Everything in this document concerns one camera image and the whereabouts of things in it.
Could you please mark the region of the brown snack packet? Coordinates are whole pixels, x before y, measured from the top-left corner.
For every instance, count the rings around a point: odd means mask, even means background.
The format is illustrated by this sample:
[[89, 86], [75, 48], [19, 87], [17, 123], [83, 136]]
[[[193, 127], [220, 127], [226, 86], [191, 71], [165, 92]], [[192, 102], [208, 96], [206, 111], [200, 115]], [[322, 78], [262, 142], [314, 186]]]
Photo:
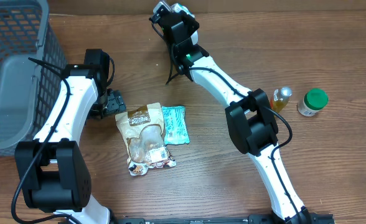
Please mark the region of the brown snack packet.
[[177, 165], [164, 143], [164, 117], [160, 103], [117, 114], [115, 121], [126, 145], [130, 175], [145, 175], [149, 169]]

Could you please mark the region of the teal tissue pack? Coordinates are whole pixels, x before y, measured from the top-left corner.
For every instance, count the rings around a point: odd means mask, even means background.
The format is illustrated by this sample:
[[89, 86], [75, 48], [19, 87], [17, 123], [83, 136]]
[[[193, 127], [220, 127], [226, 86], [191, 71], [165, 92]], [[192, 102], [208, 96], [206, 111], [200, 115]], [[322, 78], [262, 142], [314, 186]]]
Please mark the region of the teal tissue pack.
[[187, 126], [185, 123], [184, 106], [163, 106], [162, 113], [164, 117], [166, 145], [188, 144], [190, 143]]

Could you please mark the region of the clear yellow liquid bottle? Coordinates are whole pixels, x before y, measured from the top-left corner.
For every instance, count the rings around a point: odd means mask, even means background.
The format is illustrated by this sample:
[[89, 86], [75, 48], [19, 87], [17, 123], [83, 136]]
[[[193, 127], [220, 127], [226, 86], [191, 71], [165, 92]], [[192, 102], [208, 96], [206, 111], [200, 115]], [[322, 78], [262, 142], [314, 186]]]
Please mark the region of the clear yellow liquid bottle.
[[288, 104], [292, 93], [292, 89], [288, 86], [276, 89], [273, 93], [273, 97], [270, 99], [271, 109], [276, 113], [280, 113], [280, 111]]

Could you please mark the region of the green lid white jar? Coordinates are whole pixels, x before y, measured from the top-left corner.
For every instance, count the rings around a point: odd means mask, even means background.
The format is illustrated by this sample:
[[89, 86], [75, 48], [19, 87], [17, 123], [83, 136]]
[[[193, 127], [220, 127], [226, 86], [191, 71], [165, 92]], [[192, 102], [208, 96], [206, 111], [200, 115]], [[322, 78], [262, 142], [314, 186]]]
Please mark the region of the green lid white jar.
[[298, 102], [297, 109], [303, 116], [314, 116], [328, 104], [327, 93], [320, 88], [309, 90]]

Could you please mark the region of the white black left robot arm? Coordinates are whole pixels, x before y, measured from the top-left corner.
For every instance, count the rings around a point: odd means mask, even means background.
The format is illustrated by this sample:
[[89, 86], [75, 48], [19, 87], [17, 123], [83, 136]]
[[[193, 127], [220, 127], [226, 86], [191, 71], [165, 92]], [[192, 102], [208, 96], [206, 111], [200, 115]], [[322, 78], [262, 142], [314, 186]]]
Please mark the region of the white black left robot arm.
[[11, 202], [11, 215], [18, 223], [18, 196], [29, 208], [47, 214], [35, 223], [62, 218], [64, 223], [116, 223], [112, 210], [92, 195], [92, 180], [79, 149], [87, 119], [103, 119], [126, 111], [119, 91], [111, 85], [113, 59], [102, 49], [88, 49], [82, 64], [63, 68], [49, 62], [32, 62], [61, 80], [60, 92], [45, 124], [31, 141], [17, 144], [14, 159], [19, 184]]

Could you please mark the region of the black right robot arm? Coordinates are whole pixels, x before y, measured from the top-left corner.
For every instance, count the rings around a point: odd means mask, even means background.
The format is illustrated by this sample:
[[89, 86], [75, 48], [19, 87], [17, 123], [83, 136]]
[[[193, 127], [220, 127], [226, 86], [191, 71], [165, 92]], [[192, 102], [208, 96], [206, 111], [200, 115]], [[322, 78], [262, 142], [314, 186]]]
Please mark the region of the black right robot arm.
[[158, 5], [150, 17], [159, 25], [178, 75], [205, 88], [224, 107], [233, 145], [254, 162], [270, 197], [274, 223], [311, 223], [312, 218], [289, 180], [279, 150], [277, 119], [267, 94], [238, 84], [218, 67], [195, 38], [199, 23], [186, 9]]

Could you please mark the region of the white barcode scanner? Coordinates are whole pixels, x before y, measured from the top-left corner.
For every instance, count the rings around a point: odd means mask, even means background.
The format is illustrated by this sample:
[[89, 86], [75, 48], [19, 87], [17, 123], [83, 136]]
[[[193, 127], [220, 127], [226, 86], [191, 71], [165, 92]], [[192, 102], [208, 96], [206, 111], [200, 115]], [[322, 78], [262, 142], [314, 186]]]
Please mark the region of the white barcode scanner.
[[[179, 4], [179, 3], [175, 3], [171, 6], [172, 12], [185, 12], [186, 14], [188, 14], [189, 16], [195, 18], [195, 15], [192, 14], [187, 7]], [[192, 39], [192, 43], [195, 45], [198, 43], [198, 32], [195, 31], [192, 35], [191, 35], [191, 39]]]

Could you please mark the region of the grey plastic mesh basket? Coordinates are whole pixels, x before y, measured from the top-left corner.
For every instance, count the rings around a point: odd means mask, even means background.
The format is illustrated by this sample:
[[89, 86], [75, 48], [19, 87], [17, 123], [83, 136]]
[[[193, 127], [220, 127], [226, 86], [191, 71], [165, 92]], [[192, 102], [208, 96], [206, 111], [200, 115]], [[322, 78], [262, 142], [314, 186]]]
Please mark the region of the grey plastic mesh basket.
[[0, 156], [33, 139], [59, 95], [60, 78], [30, 58], [67, 64], [49, 23], [48, 2], [0, 1]]

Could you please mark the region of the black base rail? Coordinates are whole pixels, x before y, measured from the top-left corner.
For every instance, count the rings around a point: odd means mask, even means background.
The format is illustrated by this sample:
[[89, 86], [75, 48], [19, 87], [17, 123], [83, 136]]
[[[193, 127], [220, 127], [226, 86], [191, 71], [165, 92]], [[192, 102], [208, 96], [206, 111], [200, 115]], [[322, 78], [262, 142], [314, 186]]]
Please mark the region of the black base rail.
[[145, 220], [143, 218], [119, 218], [117, 224], [268, 224], [273, 223], [272, 215], [249, 215], [248, 217], [223, 218], [171, 218]]

